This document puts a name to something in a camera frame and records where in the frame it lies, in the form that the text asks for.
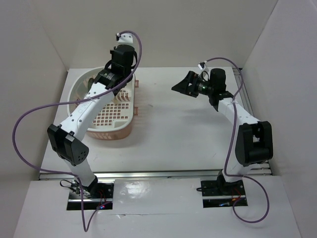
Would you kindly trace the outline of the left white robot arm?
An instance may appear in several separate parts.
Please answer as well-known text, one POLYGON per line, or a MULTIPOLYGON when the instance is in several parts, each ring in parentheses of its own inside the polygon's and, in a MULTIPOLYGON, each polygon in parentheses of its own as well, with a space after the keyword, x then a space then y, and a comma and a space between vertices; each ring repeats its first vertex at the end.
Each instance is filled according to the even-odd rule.
POLYGON ((68 165, 87 198, 94 197, 101 186, 87 160, 89 148, 82 140, 102 108, 132 80, 142 55, 133 47, 136 36, 128 30, 117 33, 118 45, 110 50, 111 59, 104 69, 90 79, 85 97, 65 120, 47 129, 52 149, 68 165))

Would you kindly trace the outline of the blue patterned plate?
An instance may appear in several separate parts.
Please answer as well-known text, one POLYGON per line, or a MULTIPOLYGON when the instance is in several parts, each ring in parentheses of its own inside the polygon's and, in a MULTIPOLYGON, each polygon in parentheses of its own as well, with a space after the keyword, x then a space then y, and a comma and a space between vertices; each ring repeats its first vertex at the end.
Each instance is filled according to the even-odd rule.
POLYGON ((94 84, 94 79, 90 78, 87 84, 87 92, 89 92, 94 84))

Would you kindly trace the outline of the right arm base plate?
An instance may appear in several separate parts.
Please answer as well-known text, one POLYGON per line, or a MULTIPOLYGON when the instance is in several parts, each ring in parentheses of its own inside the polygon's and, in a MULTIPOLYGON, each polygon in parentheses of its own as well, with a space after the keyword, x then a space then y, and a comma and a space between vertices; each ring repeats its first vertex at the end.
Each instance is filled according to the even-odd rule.
POLYGON ((232 207, 235 202, 235 206, 248 206, 241 180, 227 187, 220 187, 219 182, 215 180, 203 180, 196 191, 202 195, 204 208, 232 207))

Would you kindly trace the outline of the pink white dish rack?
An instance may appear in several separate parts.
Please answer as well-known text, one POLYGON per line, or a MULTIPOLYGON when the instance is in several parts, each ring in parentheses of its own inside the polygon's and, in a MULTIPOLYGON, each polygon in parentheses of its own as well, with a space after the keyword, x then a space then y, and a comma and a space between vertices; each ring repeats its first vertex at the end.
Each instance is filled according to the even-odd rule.
MULTIPOLYGON (((69 101, 79 101, 88 93, 88 82, 95 78, 101 68, 93 68, 74 81, 68 94, 69 101)), ((133 117, 138 113, 134 107, 135 89, 139 81, 132 80, 120 90, 116 97, 106 104, 92 121, 86 134, 99 140, 120 140, 126 138, 132 131, 133 117)))

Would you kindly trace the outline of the aluminium rail front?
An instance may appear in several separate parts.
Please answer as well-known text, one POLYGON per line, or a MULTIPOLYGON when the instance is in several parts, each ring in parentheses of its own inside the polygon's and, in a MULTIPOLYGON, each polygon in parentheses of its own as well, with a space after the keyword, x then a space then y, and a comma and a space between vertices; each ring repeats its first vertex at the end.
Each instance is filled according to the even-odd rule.
MULTIPOLYGON (((189 177, 216 177, 220 170, 194 171, 158 171, 158 172, 111 172, 96 173, 98 179, 153 179, 153 178, 189 178, 189 177)), ((255 168, 249 172, 252 176, 270 176, 270 168, 255 168)), ((40 174, 39 180, 69 179, 70 175, 40 174)))

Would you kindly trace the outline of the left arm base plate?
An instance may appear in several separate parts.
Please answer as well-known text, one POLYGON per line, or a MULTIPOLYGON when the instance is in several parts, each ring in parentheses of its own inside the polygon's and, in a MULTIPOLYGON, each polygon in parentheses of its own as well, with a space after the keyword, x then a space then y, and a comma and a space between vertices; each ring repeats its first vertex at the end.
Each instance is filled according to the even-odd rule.
MULTIPOLYGON (((78 182, 61 180, 60 186, 69 189, 67 201, 67 211, 81 210, 81 192, 78 182)), ((101 210, 113 209, 114 181, 102 181, 92 192, 84 190, 83 203, 84 210, 95 210, 100 207, 101 210)))

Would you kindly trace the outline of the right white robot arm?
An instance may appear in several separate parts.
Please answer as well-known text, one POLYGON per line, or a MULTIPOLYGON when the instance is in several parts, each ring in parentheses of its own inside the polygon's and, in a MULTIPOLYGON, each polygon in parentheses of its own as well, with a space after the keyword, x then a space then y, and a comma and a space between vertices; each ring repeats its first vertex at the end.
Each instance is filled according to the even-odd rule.
POLYGON ((256 164, 273 157, 273 142, 271 124, 250 115, 226 90, 225 82, 226 73, 220 68, 212 69, 208 79, 189 71, 172 90, 194 98, 200 94, 208 96, 211 106, 232 123, 233 139, 229 143, 230 155, 225 167, 214 186, 201 188, 202 192, 231 195, 241 186, 242 177, 256 164))

